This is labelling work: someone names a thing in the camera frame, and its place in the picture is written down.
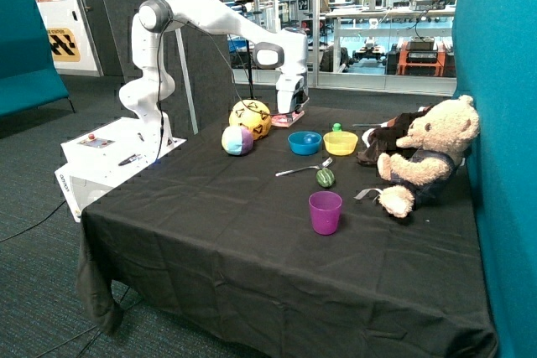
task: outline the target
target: blue bowl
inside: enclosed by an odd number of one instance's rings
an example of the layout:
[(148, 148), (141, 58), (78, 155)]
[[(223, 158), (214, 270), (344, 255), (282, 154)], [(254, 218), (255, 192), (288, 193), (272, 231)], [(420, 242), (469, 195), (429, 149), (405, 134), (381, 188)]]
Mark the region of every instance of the blue bowl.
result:
[(294, 132), (287, 139), (295, 154), (311, 155), (321, 149), (322, 136), (316, 132)]

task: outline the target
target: yellow and black sign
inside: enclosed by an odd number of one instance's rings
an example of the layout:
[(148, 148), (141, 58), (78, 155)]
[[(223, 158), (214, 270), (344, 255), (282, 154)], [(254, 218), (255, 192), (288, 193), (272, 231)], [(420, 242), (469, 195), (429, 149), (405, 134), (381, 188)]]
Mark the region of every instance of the yellow and black sign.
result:
[(47, 29), (47, 33), (54, 62), (80, 62), (81, 54), (70, 29)]

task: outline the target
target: teddy bear ear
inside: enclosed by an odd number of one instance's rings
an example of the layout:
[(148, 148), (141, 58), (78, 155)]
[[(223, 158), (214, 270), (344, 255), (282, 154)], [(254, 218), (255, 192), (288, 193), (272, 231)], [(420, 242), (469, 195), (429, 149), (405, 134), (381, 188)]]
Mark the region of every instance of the teddy bear ear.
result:
[(479, 133), (479, 116), (477, 114), (469, 117), (461, 130), (459, 138), (462, 141), (471, 141)]
[(471, 96), (459, 96), (459, 101), (462, 101), (469, 106), (473, 106), (473, 98)]

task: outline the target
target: robot control box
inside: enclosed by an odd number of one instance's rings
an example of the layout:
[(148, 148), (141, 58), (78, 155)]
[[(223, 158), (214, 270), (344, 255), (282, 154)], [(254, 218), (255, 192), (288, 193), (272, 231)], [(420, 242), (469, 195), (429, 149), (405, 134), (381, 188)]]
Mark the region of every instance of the robot control box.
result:
[[(67, 164), (55, 176), (76, 222), (88, 205), (154, 162), (158, 144), (146, 144), (141, 125), (139, 119), (122, 117), (61, 144)], [(160, 157), (184, 142), (174, 138)]]

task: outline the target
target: pen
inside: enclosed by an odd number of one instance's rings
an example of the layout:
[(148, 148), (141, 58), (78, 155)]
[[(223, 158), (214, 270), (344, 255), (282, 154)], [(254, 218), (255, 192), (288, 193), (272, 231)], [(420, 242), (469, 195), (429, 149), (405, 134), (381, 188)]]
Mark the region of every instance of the pen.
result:
[(129, 158), (124, 159), (121, 163), (118, 165), (122, 167), (123, 165), (127, 165), (128, 163), (131, 163), (132, 161), (136, 161), (137, 159), (141, 158), (142, 156), (140, 154), (133, 154)]

